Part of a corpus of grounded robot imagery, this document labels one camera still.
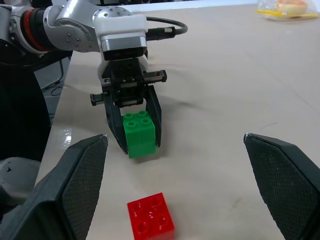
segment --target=red ring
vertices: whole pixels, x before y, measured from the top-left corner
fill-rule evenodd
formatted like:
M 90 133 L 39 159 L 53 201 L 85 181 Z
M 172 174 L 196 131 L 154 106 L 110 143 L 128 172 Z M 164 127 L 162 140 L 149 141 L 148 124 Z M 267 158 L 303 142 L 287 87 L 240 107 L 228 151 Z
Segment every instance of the red ring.
M 35 40 L 34 36 L 31 33 L 31 29 L 30 29 L 30 15 L 31 13 L 34 11 L 35 9 L 31 9 L 28 10 L 23 18 L 23 24 L 24 24 L 24 29 L 25 29 L 25 33 L 27 35 L 27 37 L 29 38 L 29 40 L 32 42 L 32 44 L 40 51 L 43 52 L 48 52 L 49 50 L 45 49 L 44 47 L 42 47 L 39 43 L 37 43 L 37 41 Z

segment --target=gray floor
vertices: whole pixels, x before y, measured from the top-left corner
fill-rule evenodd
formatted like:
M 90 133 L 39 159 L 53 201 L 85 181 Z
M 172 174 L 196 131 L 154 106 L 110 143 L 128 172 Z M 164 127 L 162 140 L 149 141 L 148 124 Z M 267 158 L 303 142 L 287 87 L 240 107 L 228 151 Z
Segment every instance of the gray floor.
M 55 117 L 69 63 L 70 60 L 68 58 L 65 58 L 61 61 L 61 63 L 56 62 L 35 72 L 35 76 L 41 88 L 44 88 L 51 83 L 56 82 L 56 84 L 52 84 L 42 91 L 50 115 L 51 123 Z

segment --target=beige table surface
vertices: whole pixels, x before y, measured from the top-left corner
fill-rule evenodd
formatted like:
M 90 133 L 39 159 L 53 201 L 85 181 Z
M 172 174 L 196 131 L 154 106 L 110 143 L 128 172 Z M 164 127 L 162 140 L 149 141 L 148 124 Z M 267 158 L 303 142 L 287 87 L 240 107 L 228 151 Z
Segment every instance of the beige table surface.
M 38 181 L 65 149 L 109 135 L 100 198 L 88 240 L 132 240 L 127 203 L 163 192 L 177 240 L 283 240 L 259 194 L 243 144 L 246 132 L 298 145 L 318 166 L 320 20 L 275 22 L 253 5 L 153 12 L 189 26 L 149 43 L 162 141 L 157 153 L 124 155 L 107 123 L 98 53 L 72 56 Z M 136 112 L 142 106 L 125 109 Z

